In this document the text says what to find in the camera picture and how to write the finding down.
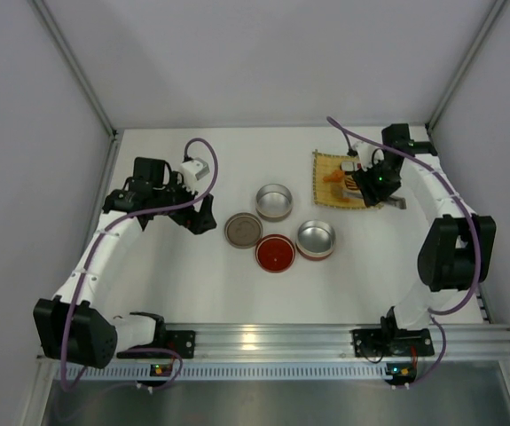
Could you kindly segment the sushi roll piece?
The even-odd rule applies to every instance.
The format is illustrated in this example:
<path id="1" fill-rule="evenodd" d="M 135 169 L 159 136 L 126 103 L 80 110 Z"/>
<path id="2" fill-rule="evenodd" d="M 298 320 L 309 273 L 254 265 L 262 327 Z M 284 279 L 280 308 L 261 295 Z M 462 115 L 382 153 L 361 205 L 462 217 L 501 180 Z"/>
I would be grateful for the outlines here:
<path id="1" fill-rule="evenodd" d="M 359 162 L 353 161 L 343 161 L 340 164 L 340 170 L 343 171 L 346 175 L 351 175 L 358 171 L 361 167 Z"/>
<path id="2" fill-rule="evenodd" d="M 349 191 L 356 192 L 359 190 L 359 187 L 352 175 L 346 175 L 344 177 L 344 185 L 345 185 L 346 189 Z"/>

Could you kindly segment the orange fried food piece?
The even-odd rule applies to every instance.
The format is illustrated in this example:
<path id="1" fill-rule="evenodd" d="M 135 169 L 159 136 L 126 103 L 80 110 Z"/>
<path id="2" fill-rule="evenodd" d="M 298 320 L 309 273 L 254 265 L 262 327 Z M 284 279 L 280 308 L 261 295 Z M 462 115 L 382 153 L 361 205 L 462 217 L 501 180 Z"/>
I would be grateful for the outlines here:
<path id="1" fill-rule="evenodd" d="M 343 170 L 334 170 L 329 174 L 322 177 L 324 183 L 340 183 L 345 178 L 345 172 Z"/>

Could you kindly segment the metal tongs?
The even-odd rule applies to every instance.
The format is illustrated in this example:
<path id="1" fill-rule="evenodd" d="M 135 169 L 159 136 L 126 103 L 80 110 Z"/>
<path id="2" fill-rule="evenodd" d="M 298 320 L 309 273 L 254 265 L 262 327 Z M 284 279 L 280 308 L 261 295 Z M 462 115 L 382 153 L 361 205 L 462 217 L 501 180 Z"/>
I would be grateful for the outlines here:
<path id="1" fill-rule="evenodd" d="M 348 193 L 351 193 L 351 200 L 364 201 L 364 197 L 360 192 L 351 192 L 346 190 Z M 397 209 L 407 209 L 407 204 L 405 198 L 389 196 L 387 200 L 382 201 L 381 204 L 389 205 L 395 207 Z"/>

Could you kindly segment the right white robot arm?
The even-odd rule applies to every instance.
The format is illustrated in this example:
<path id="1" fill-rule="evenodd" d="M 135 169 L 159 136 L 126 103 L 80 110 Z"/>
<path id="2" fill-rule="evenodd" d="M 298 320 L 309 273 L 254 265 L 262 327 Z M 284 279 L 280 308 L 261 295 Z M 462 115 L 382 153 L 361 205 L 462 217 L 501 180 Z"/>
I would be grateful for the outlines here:
<path id="1" fill-rule="evenodd" d="M 397 330 L 412 332 L 470 302 L 487 277 L 497 225 L 467 206 L 432 142 L 413 140 L 406 124 L 389 125 L 381 137 L 377 143 L 356 136 L 350 146 L 361 164 L 354 179 L 365 205 L 386 203 L 406 186 L 429 224 L 417 256 L 417 280 L 386 317 Z"/>

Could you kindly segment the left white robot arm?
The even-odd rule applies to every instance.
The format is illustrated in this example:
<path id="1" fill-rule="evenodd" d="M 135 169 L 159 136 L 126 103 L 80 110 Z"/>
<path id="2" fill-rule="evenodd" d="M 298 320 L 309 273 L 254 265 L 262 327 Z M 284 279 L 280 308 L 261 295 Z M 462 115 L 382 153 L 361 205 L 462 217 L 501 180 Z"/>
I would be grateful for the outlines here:
<path id="1" fill-rule="evenodd" d="M 67 281 L 53 298 L 41 298 L 35 305 L 35 326 L 46 357 L 103 368 L 120 352 L 161 344 L 162 316 L 131 312 L 107 318 L 101 309 L 122 259 L 155 217 L 169 217 L 195 235 L 216 228 L 212 195 L 194 205 L 194 187 L 208 173 L 208 164 L 200 158 L 185 157 L 178 170 L 163 160 L 135 159 L 123 187 L 107 195 L 97 230 Z"/>

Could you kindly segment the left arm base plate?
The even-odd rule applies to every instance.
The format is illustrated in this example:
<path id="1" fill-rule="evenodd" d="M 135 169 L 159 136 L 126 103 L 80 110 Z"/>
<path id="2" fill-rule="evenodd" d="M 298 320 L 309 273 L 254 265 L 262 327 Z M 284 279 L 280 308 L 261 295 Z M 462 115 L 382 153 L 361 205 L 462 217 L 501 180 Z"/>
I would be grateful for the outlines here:
<path id="1" fill-rule="evenodd" d="M 173 351 L 182 359 L 193 359 L 196 332 L 193 330 L 163 330 L 154 336 L 151 343 L 119 352 L 118 359 L 167 359 L 172 355 L 159 349 Z"/>

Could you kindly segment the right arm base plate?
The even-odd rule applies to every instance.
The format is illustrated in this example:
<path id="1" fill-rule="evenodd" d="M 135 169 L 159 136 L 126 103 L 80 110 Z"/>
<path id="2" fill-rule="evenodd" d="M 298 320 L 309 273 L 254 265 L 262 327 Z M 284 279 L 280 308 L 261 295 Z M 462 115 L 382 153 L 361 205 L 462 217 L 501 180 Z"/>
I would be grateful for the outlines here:
<path id="1" fill-rule="evenodd" d="M 421 330 L 397 330 L 395 333 L 380 328 L 362 328 L 351 331 L 353 345 L 359 358 L 394 358 L 435 355 L 432 338 L 427 328 Z"/>

